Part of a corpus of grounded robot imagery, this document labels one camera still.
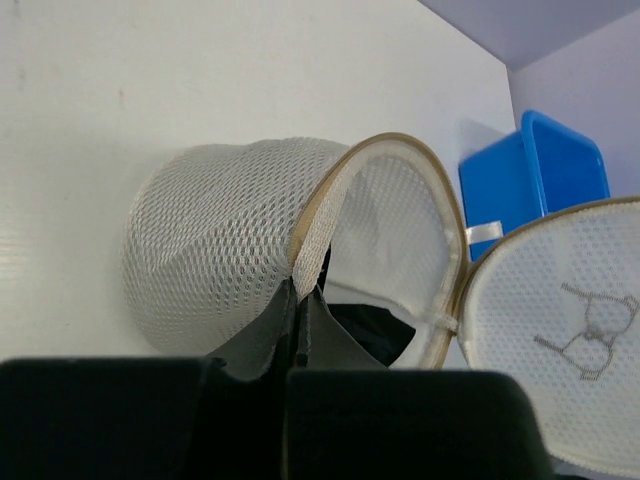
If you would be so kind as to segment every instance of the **open lid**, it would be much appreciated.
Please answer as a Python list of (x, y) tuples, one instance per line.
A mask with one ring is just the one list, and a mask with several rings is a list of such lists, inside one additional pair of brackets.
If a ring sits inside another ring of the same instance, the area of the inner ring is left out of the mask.
[(511, 375), (549, 452), (640, 478), (640, 197), (544, 217), (478, 262), (459, 304), (472, 368)]
[(395, 366), (436, 366), (466, 266), (453, 190), (433, 152), (402, 134), (349, 149), (317, 139), (208, 145), (143, 186), (127, 224), (129, 310), (160, 351), (206, 354), (292, 277), (299, 301), (328, 284), (399, 311), (416, 333)]

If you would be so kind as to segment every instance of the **blue plastic container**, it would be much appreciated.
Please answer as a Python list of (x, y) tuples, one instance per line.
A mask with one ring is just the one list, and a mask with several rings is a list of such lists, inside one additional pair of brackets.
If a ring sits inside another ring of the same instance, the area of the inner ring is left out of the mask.
[[(467, 226), (495, 221), (504, 233), (580, 203), (609, 198), (598, 146), (530, 110), (521, 130), (481, 150), (459, 167)], [(471, 245), (477, 260), (495, 240)]]

